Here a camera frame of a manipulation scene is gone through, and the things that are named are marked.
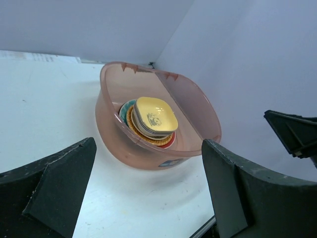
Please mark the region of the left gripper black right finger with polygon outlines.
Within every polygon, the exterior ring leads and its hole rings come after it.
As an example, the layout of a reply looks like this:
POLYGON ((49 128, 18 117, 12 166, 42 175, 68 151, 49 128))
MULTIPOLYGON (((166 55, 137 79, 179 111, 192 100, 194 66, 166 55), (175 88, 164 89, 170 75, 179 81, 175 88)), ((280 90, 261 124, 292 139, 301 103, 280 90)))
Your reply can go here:
POLYGON ((222 238, 314 238, 317 184, 290 177, 205 139, 202 159, 222 238))

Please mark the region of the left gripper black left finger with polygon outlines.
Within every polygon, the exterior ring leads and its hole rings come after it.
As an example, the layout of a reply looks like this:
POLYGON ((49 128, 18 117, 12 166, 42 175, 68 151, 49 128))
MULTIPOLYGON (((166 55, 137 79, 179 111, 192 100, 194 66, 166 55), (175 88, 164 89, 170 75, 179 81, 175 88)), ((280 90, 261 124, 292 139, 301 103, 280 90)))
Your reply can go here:
POLYGON ((94 138, 0 175, 2 238, 71 238, 95 161, 94 138))

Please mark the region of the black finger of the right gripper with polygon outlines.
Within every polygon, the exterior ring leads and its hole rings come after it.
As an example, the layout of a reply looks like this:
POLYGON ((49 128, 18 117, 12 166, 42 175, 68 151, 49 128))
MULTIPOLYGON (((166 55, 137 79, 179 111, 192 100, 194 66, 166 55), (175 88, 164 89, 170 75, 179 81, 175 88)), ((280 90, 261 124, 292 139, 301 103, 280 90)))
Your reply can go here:
POLYGON ((309 158, 317 154, 317 118, 268 110, 264 118, 289 154, 309 158))

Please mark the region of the woven bamboo round tray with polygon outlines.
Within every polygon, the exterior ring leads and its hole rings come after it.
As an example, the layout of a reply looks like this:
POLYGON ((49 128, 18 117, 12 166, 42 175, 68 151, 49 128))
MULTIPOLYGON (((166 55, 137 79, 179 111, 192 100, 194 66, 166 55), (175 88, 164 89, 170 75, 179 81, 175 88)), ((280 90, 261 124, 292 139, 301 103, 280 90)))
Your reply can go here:
POLYGON ((143 140, 145 140, 146 142, 154 145, 154 146, 158 146, 158 147, 161 147, 161 148, 169 148, 174 142, 175 142, 175 139, 176 139, 176 135, 175 135, 175 132, 173 135, 170 135, 168 136, 167 138, 165 139, 161 139, 161 140, 154 140, 154 139, 151 139, 151 138, 147 138, 146 136, 144 136, 142 133, 140 133, 136 127, 134 126, 133 124, 133 121, 131 119, 131 113, 132 113, 132 109, 133 107, 131 106, 129 108, 129 110, 127 111, 127 114, 126 114, 126 120, 127 120, 127 124, 129 126, 129 128, 136 134, 138 135, 140 138, 142 138, 143 140))

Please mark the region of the cream square panda dish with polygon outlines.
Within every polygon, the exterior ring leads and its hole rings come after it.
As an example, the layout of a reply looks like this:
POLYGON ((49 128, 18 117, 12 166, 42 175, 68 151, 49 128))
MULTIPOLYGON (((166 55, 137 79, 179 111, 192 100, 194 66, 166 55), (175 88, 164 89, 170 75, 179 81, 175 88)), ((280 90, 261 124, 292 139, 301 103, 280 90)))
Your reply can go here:
POLYGON ((133 124, 134 126, 136 127, 136 129, 142 133, 144 136, 148 137, 148 138, 152 138, 154 140, 160 140, 160 139, 165 139, 167 138, 168 136, 170 135, 173 135, 174 132, 172 133, 168 133, 168 134, 154 134, 152 132, 149 132, 148 130, 146 130, 142 125, 141 123, 139 122, 138 120, 138 117, 135 113, 135 110, 133 109, 132 110, 132 113, 131 113, 131 119, 133 121, 133 124))

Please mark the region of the red floral round plate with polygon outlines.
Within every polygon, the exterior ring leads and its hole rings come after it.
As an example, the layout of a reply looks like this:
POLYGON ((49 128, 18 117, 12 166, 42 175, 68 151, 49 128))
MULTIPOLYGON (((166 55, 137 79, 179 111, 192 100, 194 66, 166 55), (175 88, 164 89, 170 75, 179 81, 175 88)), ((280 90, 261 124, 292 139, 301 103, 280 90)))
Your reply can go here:
POLYGON ((175 142, 176 139, 176 133, 173 132, 171 135, 163 137, 161 139, 154 139, 154 138, 150 138, 150 137, 146 137, 145 135, 143 135, 136 127, 136 125, 133 123, 132 120, 132 112, 133 110, 130 109, 131 107, 134 106, 136 102, 136 99, 130 100, 126 103, 124 103, 119 111, 118 114, 120 116, 120 118, 124 121, 124 123, 128 126, 128 128, 130 128, 130 130, 137 136, 139 136, 140 138, 142 138, 143 140, 145 140, 146 142, 160 147, 160 148, 164 148, 167 149, 169 147, 171 147, 173 145, 173 143, 175 142))

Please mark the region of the yellow square panda dish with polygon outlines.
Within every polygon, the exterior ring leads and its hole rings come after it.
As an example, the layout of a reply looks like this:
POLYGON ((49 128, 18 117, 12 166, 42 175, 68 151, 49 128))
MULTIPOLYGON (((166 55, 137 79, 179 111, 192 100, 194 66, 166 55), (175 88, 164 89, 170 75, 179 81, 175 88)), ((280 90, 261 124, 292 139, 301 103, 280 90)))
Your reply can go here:
POLYGON ((170 105, 159 98, 140 97, 133 109, 141 125, 154 134, 168 134, 178 129, 178 120, 170 105))

